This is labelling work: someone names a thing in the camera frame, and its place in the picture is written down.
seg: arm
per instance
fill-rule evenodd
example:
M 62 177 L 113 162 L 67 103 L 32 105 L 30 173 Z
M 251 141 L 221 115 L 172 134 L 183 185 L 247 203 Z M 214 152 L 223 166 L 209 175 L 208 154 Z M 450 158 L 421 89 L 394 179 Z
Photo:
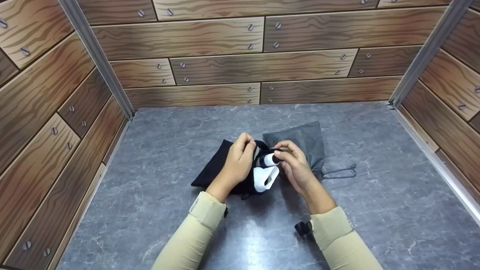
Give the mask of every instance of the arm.
M 152 270 L 195 270 L 222 219 L 225 200 L 252 167 L 256 148 L 253 138 L 242 133 L 230 147 L 222 171 L 190 207 L 189 214 L 158 255 Z
M 313 236 L 331 270 L 378 270 L 377 259 L 350 226 L 345 213 L 318 182 L 308 167 L 303 152 L 291 141 L 279 142 L 274 148 L 283 160 L 282 168 L 294 189 L 303 197 L 311 214 Z

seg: arm sleeve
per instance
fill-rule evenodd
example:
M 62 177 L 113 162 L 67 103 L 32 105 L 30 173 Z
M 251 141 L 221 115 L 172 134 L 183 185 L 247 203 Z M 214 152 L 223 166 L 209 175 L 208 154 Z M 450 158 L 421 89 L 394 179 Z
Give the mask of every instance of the arm sleeve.
M 331 270 L 382 269 L 341 207 L 311 218 L 313 236 Z
M 206 192 L 192 204 L 187 218 L 158 255 L 152 270 L 195 270 L 220 223 L 226 205 Z

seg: hand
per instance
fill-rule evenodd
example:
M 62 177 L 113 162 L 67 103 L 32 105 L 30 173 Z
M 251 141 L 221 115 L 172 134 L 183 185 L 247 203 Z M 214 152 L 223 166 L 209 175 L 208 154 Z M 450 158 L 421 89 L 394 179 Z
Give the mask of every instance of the hand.
M 317 180 L 302 150 L 292 141 L 281 141 L 273 148 L 286 148 L 275 151 L 281 166 L 293 188 L 303 197 L 312 215 L 323 214 L 336 207 L 335 201 Z
M 240 134 L 230 146 L 225 165 L 206 192 L 224 203 L 232 188 L 247 178 L 256 146 L 252 136 L 245 132 Z

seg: marble surface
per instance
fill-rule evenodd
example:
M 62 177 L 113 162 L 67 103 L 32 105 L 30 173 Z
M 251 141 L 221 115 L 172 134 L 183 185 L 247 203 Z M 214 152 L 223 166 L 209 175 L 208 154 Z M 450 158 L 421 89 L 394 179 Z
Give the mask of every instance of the marble surface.
M 383 102 L 141 109 L 59 264 L 60 270 L 148 270 L 200 190 L 190 182 L 222 139 L 320 121 L 323 180 L 385 269 L 480 268 L 480 228 Z M 308 213 L 276 182 L 263 196 L 229 197 L 201 269 L 328 269 L 293 226 Z

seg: wood plank wall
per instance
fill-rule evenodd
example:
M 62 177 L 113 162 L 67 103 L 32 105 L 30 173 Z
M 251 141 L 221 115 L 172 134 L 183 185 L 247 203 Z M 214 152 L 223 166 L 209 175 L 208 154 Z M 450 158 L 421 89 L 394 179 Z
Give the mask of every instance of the wood plank wall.
M 450 0 L 79 3 L 137 109 L 388 99 Z
M 479 3 L 464 14 L 400 111 L 480 204 Z
M 0 268 L 54 269 L 126 121 L 57 0 L 0 18 Z

